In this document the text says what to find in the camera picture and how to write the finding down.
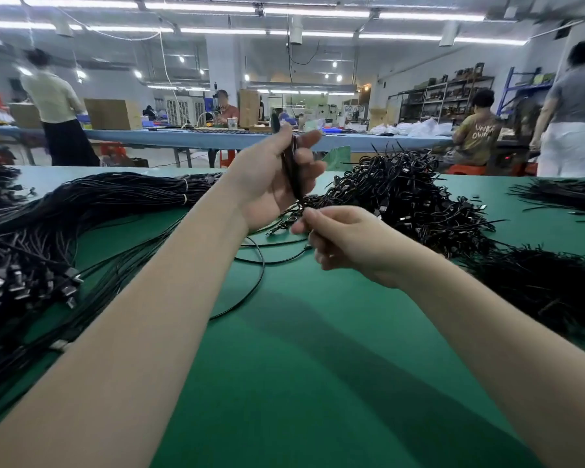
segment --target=woman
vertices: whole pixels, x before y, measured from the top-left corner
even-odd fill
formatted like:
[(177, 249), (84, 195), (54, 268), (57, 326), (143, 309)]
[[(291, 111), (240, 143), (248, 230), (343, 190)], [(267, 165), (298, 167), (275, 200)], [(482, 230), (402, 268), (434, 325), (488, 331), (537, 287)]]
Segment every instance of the woman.
[(530, 144), (541, 150), (537, 174), (542, 177), (585, 177), (585, 41), (572, 48), (568, 63), (568, 75), (546, 97)]
[(85, 113), (78, 96), (65, 80), (48, 70), (50, 56), (41, 49), (27, 51), (37, 70), (22, 75), (22, 86), (39, 110), (53, 166), (99, 166), (76, 113)]
[[(294, 202), (281, 161), (292, 133), (284, 125), (245, 149), (6, 416), (0, 468), (150, 466), (234, 255)], [(319, 139), (298, 137), (303, 193), (325, 171), (309, 149)], [(545, 465), (585, 468), (582, 350), (361, 208), (306, 208), (292, 229), (305, 231), (325, 271), (350, 267), (407, 293)]]

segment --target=green workbench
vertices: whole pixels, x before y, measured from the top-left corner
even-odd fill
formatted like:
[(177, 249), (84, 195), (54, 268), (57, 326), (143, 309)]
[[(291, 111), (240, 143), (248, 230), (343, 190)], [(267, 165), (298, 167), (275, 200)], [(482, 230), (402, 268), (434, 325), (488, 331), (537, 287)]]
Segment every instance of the green workbench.
[[(45, 193), (91, 171), (24, 168), (21, 181)], [(315, 193), (332, 177), (320, 177)], [(585, 254), (585, 223), (576, 223), (577, 218), (563, 210), (522, 212), (528, 205), (506, 194), (510, 185), (528, 179), (444, 177), (453, 198), (478, 195), (488, 205), (491, 220), (510, 219), (497, 224), (496, 240)], [(79, 242), (78, 267), (156, 235), (180, 214), (152, 214), (88, 233)], [(288, 234), (256, 238), (258, 244), (297, 239)], [(303, 244), (264, 248), (265, 259), (292, 256)], [(242, 250), (239, 256), (257, 259), (254, 250)], [(234, 262), (213, 313), (238, 301), (258, 274), (259, 266)], [(85, 290), (90, 285), (85, 283)], [(263, 282), (244, 306), (209, 324), (151, 466), (540, 464), (404, 293), (351, 270), (323, 272), (307, 252), (290, 263), (267, 267)]]

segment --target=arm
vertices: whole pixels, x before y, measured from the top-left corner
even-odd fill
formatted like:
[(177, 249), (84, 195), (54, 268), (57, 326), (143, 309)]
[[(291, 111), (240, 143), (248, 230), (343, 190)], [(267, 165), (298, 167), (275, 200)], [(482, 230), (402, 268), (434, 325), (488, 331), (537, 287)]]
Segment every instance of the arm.
[(63, 81), (63, 91), (65, 93), (65, 96), (67, 97), (67, 103), (69, 103), (69, 106), (72, 108), (73, 111), (75, 111), (78, 114), (85, 113), (85, 111), (86, 111), (85, 106), (82, 104), (82, 102), (78, 98), (78, 95), (76, 95), (76, 92), (73, 91), (72, 86), (69, 85), (69, 83), (66, 82), (65, 80), (62, 80), (62, 81)]
[(558, 97), (558, 90), (550, 91), (548, 98), (544, 102), (544, 106), (541, 108), (541, 112), (539, 113), (539, 117), (537, 118), (537, 123), (535, 124), (535, 130), (533, 131), (533, 140), (531, 141), (531, 149), (539, 151), (541, 147), (541, 136), (546, 131), (550, 120), (553, 117), (555, 110), (557, 110), (557, 106), (559, 105), (559, 97)]
[[(294, 202), (280, 158), (291, 134), (244, 150), (4, 419), (0, 468), (150, 466), (238, 246)], [(305, 148), (296, 160), (307, 193), (325, 167)]]
[(582, 350), (360, 208), (306, 209), (304, 229), (323, 269), (406, 292), (546, 466), (585, 468)]
[(453, 133), (453, 142), (456, 146), (461, 146), (464, 141), (466, 141), (466, 137), (468, 133), (470, 133), (470, 125), (472, 125), (472, 116), (466, 118), (461, 125)]

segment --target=gray t-shirt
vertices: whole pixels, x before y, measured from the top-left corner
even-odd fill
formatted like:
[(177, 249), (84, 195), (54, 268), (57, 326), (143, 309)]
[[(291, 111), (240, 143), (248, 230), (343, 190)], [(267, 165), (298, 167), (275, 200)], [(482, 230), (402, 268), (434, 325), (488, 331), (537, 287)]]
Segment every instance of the gray t-shirt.
[(552, 123), (585, 123), (585, 65), (570, 70), (554, 84), (546, 100), (553, 98), (559, 105)]

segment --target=ceiling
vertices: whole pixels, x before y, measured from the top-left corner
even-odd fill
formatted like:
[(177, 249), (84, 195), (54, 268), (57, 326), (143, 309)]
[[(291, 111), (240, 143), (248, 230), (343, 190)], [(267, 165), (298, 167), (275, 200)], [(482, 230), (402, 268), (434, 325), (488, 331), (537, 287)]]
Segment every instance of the ceiling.
[[(266, 6), (290, 4), (290, 0), (146, 0), (149, 2), (250, 2)], [(548, 0), (548, 6), (558, 7), (569, 0)], [(335, 6), (339, 8), (383, 8), (399, 11), (443, 12), (460, 14), (488, 14), (502, 19), (507, 6), (515, 6), (519, 14), (528, 14), (538, 0), (294, 0), (295, 4)], [(169, 10), (140, 12), (136, 9), (111, 8), (40, 8), (29, 6), (0, 6), (0, 20), (53, 22), (57, 16), (67, 17), (70, 23), (84, 25), (136, 25), (172, 27), (233, 27), (246, 29), (279, 29), (288, 27), (287, 15), (255, 14), (200, 14)], [(440, 35), (442, 22), (390, 19), (343, 19), (326, 17), (304, 17), (305, 31), (338, 31), (363, 33), (416, 33)], [(464, 22), (460, 25), (460, 36), (484, 38), (525, 39), (533, 26), (532, 20), (522, 22)], [(121, 38), (147, 38), (151, 33), (108, 33)], [(13, 46), (11, 54), (21, 56), (20, 51), (31, 46), (47, 50), (64, 62), (73, 62), (74, 57), (85, 68), (134, 69), (143, 72), (144, 80), (166, 80), (164, 64), (172, 79), (208, 79), (206, 39), (203, 34), (164, 33), (163, 46), (159, 37), (130, 42), (112, 38), (98, 32), (81, 30), (73, 38), (65, 38), (54, 31), (0, 29), (0, 38)], [(239, 35), (241, 58), (252, 80), (282, 81), (289, 75), (289, 58), (286, 36)], [(378, 63), (386, 59), (403, 57), (416, 52), (420, 41), (387, 41), (356, 38), (304, 38), (303, 46), (294, 46), (292, 76), (296, 82), (335, 82), (335, 75), (343, 76), (344, 83), (351, 83), (356, 68), (358, 84), (372, 80), (377, 74)], [(185, 62), (179, 61), (183, 55)], [(332, 66), (338, 61), (337, 68)]]

